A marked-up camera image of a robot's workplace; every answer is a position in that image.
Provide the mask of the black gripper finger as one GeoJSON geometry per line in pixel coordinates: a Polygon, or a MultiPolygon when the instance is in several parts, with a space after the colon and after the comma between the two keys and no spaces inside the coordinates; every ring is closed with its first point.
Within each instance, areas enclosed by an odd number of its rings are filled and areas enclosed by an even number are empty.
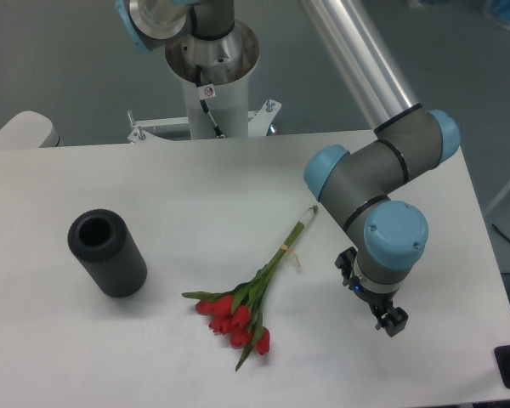
{"type": "Polygon", "coordinates": [[[355,248],[348,248],[338,254],[335,266],[341,271],[343,285],[351,287],[351,279],[354,276],[354,261],[357,251],[355,248]]]}
{"type": "Polygon", "coordinates": [[[377,318],[375,328],[383,329],[389,337],[394,337],[405,329],[408,314],[402,308],[395,308],[392,302],[373,304],[370,309],[377,318]]]}

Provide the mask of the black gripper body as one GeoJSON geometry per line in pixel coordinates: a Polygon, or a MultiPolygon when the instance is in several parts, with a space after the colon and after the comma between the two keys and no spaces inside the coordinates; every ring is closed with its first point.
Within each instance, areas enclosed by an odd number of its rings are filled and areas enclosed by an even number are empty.
{"type": "Polygon", "coordinates": [[[396,285],[384,285],[370,280],[354,260],[348,287],[373,309],[387,309],[396,293],[396,285]]]}

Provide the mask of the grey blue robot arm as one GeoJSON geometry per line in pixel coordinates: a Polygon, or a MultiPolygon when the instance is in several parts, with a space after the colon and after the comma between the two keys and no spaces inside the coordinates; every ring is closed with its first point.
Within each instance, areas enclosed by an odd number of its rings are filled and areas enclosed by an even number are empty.
{"type": "MultiPolygon", "coordinates": [[[[164,48],[184,84],[191,138],[245,137],[253,130],[245,80],[258,62],[258,40],[231,1],[115,7],[138,50],[164,48]]],[[[408,316],[393,298],[422,256],[428,224],[417,208],[389,196],[451,158],[460,132],[446,113],[418,102],[360,2],[304,1],[302,8],[376,136],[353,153],[340,145],[320,150],[303,178],[352,241],[336,261],[344,284],[369,305],[377,327],[394,336],[408,316]]]]}

